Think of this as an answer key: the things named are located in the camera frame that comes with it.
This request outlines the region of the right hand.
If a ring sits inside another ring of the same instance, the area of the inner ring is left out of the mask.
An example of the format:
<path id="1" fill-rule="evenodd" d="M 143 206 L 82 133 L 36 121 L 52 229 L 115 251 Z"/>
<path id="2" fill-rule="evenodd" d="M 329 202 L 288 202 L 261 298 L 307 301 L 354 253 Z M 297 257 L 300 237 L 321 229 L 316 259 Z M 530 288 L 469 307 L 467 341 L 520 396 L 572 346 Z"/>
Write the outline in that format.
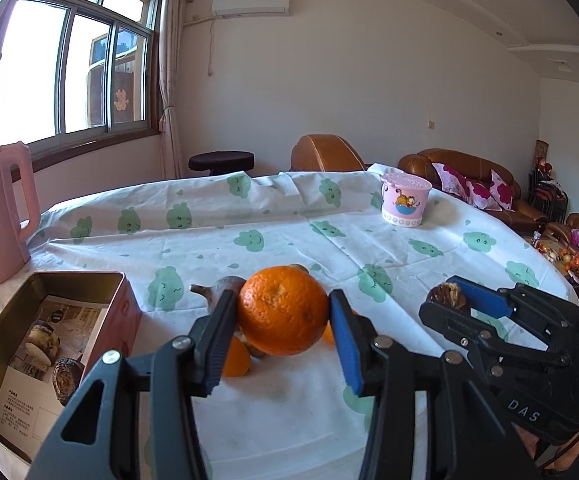
<path id="1" fill-rule="evenodd" d="M 579 455 L 579 434 L 567 444 L 560 446 L 555 455 L 539 466 L 540 469 L 562 472 L 573 466 Z"/>

